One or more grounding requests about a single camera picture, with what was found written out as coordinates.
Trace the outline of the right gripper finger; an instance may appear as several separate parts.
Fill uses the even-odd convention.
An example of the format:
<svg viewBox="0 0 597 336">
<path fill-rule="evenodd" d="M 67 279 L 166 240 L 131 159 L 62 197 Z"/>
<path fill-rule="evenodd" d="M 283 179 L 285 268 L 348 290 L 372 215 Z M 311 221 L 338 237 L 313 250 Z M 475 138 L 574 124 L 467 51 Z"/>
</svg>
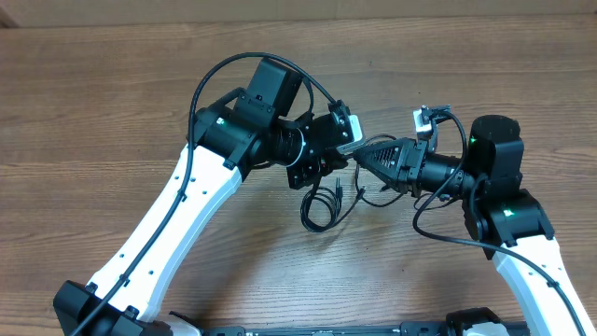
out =
<svg viewBox="0 0 597 336">
<path fill-rule="evenodd" d="M 353 158 L 368 169 L 398 169 L 405 163 L 409 144 L 409 139 L 369 144 L 355 151 Z"/>
<path fill-rule="evenodd" d="M 360 162 L 359 165 L 361 168 L 378 177 L 388 189 L 393 189 L 396 192 L 406 191 L 406 188 L 399 181 L 399 169 L 395 165 L 386 167 L 380 163 L 365 162 Z"/>
</svg>

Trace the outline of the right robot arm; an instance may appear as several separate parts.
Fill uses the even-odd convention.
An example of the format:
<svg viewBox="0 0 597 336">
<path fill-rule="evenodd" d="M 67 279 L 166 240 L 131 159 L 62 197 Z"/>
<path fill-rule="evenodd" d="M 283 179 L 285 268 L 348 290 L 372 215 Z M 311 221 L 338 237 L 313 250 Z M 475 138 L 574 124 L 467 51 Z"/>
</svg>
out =
<svg viewBox="0 0 597 336">
<path fill-rule="evenodd" d="M 355 161 L 388 188 L 429 196 L 412 227 L 424 237 L 482 249 L 513 293 L 533 335 L 593 335 L 596 328 L 567 271 L 555 230 L 540 202 L 521 187 L 524 144 L 519 123 L 500 115 L 474 120 L 463 153 L 436 152 L 437 126 L 457 118 L 446 109 L 413 113 L 416 138 L 366 145 Z M 468 238 L 425 231 L 419 218 L 439 197 L 459 200 Z"/>
</svg>

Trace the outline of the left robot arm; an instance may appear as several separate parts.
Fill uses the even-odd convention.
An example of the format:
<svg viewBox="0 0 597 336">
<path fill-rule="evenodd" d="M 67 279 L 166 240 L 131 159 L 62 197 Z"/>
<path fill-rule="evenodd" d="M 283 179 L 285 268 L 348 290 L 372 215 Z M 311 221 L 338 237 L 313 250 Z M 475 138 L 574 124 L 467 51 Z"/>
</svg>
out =
<svg viewBox="0 0 597 336">
<path fill-rule="evenodd" d="M 160 319 L 160 308 L 206 224 L 248 174 L 281 165 L 290 188 L 316 186 L 364 143 L 358 118 L 337 99 L 323 116 L 289 119 L 298 90 L 319 92 L 321 84 L 281 56 L 261 52 L 257 61 L 246 87 L 191 105 L 186 145 L 158 199 L 88 283 L 59 289 L 53 307 L 65 334 L 199 334 L 180 314 Z"/>
</svg>

